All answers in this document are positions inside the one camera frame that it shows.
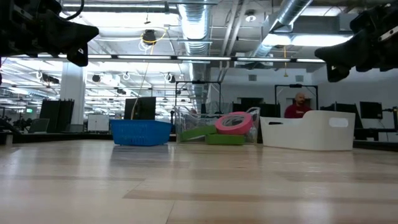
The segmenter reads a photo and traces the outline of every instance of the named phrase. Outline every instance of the person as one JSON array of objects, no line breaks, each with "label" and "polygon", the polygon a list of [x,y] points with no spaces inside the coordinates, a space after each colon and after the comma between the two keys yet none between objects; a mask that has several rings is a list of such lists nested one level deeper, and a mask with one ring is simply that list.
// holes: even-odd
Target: person
[{"label": "person", "polygon": [[295,103],[285,110],[285,118],[303,118],[304,114],[310,110],[312,109],[305,105],[305,95],[297,93]]}]

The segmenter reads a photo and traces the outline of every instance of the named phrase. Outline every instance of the blue plastic basket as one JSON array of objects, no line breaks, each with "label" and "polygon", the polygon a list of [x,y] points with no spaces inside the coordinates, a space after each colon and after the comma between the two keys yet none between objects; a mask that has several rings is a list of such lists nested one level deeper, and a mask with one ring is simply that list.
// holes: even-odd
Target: blue plastic basket
[{"label": "blue plastic basket", "polygon": [[172,124],[153,120],[111,120],[113,141],[123,146],[157,146],[169,141]]}]

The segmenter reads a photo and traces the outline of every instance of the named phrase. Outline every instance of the white column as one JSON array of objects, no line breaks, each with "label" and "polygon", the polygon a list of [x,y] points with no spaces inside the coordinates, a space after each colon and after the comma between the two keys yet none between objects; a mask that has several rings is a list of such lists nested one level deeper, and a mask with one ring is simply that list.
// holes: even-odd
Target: white column
[{"label": "white column", "polygon": [[85,68],[81,68],[70,62],[63,63],[60,99],[75,100],[71,124],[83,124],[86,79],[87,73]]}]

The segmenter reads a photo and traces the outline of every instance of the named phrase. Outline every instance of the white plastic bin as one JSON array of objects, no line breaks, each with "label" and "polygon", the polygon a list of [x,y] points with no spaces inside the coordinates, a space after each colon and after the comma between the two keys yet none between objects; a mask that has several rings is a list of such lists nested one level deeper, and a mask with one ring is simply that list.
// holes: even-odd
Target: white plastic bin
[{"label": "white plastic bin", "polygon": [[261,117],[260,120],[265,146],[313,151],[353,149],[354,113],[309,111],[301,119]]}]

